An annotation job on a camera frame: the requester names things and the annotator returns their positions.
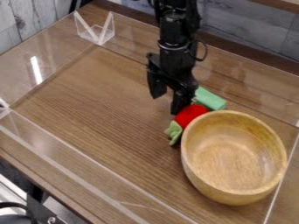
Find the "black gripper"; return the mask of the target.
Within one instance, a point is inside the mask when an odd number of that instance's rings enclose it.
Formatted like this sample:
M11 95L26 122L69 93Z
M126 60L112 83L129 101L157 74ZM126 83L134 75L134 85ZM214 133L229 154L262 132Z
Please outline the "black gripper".
M146 83L153 99L173 91L170 114L178 112L190 104L193 91L198 84L192 75L196 64L197 44L185 45L158 44L158 53L146 54Z

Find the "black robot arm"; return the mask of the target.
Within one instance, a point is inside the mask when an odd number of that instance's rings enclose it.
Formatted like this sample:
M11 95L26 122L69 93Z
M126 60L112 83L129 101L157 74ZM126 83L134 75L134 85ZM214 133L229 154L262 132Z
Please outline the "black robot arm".
M198 83L192 75L196 62L206 58L208 47L196 40L201 16L197 0L148 0L160 29L158 53L146 54L146 83L156 99L172 90L170 114L192 103Z

